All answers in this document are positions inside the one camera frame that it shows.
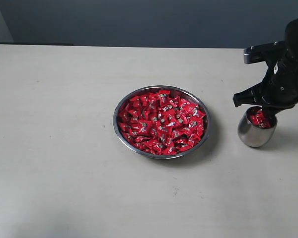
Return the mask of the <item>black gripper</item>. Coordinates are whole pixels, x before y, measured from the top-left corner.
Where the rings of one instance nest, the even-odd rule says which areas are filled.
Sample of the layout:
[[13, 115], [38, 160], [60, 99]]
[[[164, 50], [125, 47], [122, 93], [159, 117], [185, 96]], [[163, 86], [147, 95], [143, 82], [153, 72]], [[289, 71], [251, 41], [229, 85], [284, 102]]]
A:
[[262, 87], [254, 85], [235, 93], [233, 103], [235, 107], [244, 104], [262, 106], [263, 122], [275, 124], [275, 111], [290, 109], [298, 103], [298, 59], [283, 54]]

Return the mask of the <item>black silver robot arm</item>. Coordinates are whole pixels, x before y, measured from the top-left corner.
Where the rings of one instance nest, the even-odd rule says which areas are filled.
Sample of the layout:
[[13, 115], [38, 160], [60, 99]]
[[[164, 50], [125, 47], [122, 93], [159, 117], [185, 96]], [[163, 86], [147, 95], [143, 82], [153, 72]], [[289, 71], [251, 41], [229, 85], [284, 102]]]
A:
[[275, 115], [298, 103], [298, 19], [285, 28], [285, 39], [244, 49], [245, 64], [265, 62], [268, 69], [263, 80], [235, 93], [233, 103], [261, 106]]

